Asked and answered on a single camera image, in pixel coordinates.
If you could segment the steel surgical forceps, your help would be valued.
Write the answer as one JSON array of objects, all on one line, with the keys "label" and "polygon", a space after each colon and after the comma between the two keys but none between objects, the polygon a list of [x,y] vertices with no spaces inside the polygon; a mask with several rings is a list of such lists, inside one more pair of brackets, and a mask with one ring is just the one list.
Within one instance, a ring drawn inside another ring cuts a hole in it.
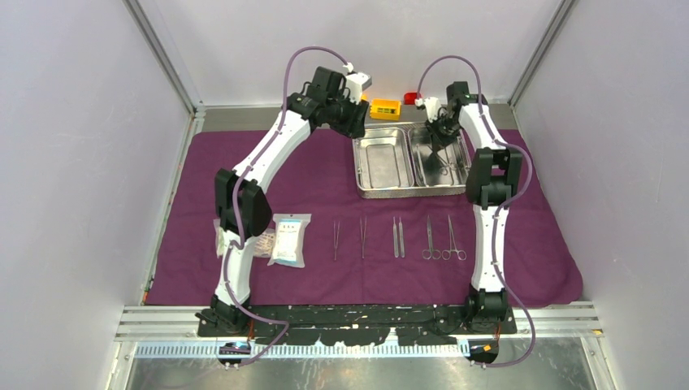
[{"label": "steel surgical forceps", "polygon": [[454,152],[450,146],[432,150],[428,162],[434,176],[458,176]]}]

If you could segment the orange yellow toy block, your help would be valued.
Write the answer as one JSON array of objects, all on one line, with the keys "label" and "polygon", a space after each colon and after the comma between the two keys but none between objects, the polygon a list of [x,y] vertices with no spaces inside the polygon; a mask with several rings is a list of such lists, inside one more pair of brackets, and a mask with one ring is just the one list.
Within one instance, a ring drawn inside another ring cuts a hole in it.
[{"label": "orange yellow toy block", "polygon": [[374,98],[370,102],[369,116],[375,120],[398,121],[401,117],[401,107],[401,101]]}]

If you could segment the steel instrument tray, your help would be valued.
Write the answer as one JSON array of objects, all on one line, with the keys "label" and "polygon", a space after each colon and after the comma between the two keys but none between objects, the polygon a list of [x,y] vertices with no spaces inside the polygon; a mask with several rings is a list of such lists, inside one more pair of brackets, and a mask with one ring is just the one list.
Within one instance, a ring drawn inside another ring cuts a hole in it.
[{"label": "steel instrument tray", "polygon": [[462,171],[457,141],[449,145],[458,176],[432,175],[428,162],[430,135],[422,122],[373,123],[353,140],[359,195],[365,199],[440,197],[463,194],[468,175]]}]

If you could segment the steel surgical scissors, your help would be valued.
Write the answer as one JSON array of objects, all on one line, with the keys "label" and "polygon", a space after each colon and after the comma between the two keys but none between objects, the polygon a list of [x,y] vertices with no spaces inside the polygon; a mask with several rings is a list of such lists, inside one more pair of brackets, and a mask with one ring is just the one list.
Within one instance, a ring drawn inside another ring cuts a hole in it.
[{"label": "steel surgical scissors", "polygon": [[431,216],[427,216],[427,248],[422,251],[422,258],[426,260],[437,260],[441,258],[441,252],[434,246]]},{"label": "steel surgical scissors", "polygon": [[441,252],[441,258],[445,261],[449,261],[452,257],[455,257],[458,261],[463,262],[466,260],[466,252],[463,249],[459,249],[456,242],[456,237],[453,229],[453,221],[450,215],[447,216],[448,220],[448,248]]}]

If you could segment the steel tweezers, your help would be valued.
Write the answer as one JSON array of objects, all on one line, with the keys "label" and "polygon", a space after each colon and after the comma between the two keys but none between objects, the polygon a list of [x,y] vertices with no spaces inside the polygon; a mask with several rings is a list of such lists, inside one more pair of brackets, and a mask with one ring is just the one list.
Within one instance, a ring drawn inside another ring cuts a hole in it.
[{"label": "steel tweezers", "polygon": [[340,221],[333,222],[333,261],[337,261],[340,240]]},{"label": "steel tweezers", "polygon": [[360,227],[360,245],[361,245],[361,259],[366,256],[366,230],[367,230],[367,217],[363,216],[359,220]]}]

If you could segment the white sterile pouch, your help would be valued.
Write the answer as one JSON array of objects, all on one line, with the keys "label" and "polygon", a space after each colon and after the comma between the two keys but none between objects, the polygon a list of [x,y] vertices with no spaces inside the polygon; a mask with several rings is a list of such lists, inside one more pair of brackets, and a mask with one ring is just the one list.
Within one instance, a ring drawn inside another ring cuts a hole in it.
[{"label": "white sterile pouch", "polygon": [[311,214],[274,214],[275,241],[268,266],[304,268],[303,246]]}]

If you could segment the purple cloth wrap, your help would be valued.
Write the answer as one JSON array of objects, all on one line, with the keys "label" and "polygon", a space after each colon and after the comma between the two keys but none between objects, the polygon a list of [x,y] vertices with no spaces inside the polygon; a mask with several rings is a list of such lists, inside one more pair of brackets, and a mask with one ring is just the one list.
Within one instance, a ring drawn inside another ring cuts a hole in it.
[{"label": "purple cloth wrap", "polygon": [[[214,177],[232,168],[262,139],[261,131],[196,135],[182,171],[158,252],[147,303],[207,306],[219,282],[215,252]],[[289,157],[267,194],[276,214],[311,214],[305,230],[304,268],[267,265],[250,272],[257,305],[460,304],[475,263],[475,219],[463,196],[364,199],[358,195],[352,142],[319,129]],[[440,252],[449,247],[447,216],[466,260],[426,260],[427,216]],[[361,217],[367,217],[361,259]],[[405,257],[394,258],[392,217],[402,219]],[[333,222],[340,221],[337,261]],[[583,292],[583,278],[555,216],[533,179],[512,206],[505,233],[505,278],[529,306],[568,304]]]}]

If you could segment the green packet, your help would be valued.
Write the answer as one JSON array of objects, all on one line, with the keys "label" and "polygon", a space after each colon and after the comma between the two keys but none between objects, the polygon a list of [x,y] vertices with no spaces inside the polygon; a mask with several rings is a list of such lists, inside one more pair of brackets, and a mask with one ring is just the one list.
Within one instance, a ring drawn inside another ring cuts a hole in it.
[{"label": "green packet", "polygon": [[222,259],[227,251],[227,242],[225,238],[225,230],[220,226],[220,219],[214,219],[215,230],[215,252],[218,258]]}]

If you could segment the pink clear packet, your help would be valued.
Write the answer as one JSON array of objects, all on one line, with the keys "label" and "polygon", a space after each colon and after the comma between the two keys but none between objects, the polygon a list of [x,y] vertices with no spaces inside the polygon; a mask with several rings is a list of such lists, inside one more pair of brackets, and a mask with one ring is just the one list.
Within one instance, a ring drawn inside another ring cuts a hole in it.
[{"label": "pink clear packet", "polygon": [[254,246],[254,257],[256,258],[270,258],[275,246],[276,234],[273,229],[267,229],[261,236],[259,236]]}]

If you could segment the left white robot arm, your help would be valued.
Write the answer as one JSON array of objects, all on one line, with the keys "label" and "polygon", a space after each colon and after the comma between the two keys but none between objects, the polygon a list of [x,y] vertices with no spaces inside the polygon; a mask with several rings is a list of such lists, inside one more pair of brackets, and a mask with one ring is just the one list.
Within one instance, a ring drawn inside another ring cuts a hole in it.
[{"label": "left white robot arm", "polygon": [[369,75],[317,67],[312,81],[284,99],[268,133],[231,170],[214,177],[222,259],[219,283],[208,308],[197,313],[200,336],[240,336],[249,326],[250,272],[255,245],[273,217],[267,190],[290,154],[326,124],[348,138],[362,137],[369,104]]}]

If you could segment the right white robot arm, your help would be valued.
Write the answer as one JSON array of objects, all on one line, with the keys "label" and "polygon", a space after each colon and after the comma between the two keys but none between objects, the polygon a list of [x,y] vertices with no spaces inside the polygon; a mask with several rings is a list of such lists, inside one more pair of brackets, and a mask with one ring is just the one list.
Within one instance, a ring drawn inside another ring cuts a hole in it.
[{"label": "right white robot arm", "polygon": [[481,93],[472,94],[465,81],[446,89],[447,103],[423,99],[431,150],[441,150],[466,134],[474,147],[465,195],[476,223],[476,259],[466,298],[464,324],[484,333],[506,319],[509,290],[503,275],[505,225],[509,204],[519,193],[523,153],[510,147],[497,131]]}]

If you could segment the steel tissue forceps in tray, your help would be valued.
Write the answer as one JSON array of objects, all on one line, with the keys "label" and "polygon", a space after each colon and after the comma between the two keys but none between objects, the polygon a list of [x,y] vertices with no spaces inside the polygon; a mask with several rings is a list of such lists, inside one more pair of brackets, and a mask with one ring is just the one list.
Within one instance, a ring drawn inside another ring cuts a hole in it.
[{"label": "steel tissue forceps in tray", "polygon": [[470,170],[470,155],[466,146],[466,140],[464,136],[459,136],[457,138],[457,150],[459,158],[461,160],[461,169],[467,176]]}]

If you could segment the red block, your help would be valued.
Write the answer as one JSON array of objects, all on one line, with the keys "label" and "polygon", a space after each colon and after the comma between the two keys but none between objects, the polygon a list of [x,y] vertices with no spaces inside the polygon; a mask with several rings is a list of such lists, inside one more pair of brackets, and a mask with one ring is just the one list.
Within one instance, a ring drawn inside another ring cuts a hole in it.
[{"label": "red block", "polygon": [[403,104],[406,106],[415,106],[417,99],[419,99],[417,92],[407,92],[403,96]]}]

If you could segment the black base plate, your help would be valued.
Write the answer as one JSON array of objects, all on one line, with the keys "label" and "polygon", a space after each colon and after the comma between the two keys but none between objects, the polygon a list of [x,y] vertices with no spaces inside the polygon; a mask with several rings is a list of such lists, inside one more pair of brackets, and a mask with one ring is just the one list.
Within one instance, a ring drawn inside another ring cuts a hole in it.
[{"label": "black base plate", "polygon": [[463,305],[248,305],[213,303],[198,311],[201,337],[248,336],[260,345],[449,345],[457,336],[513,335],[509,311],[502,322],[468,315]]}]

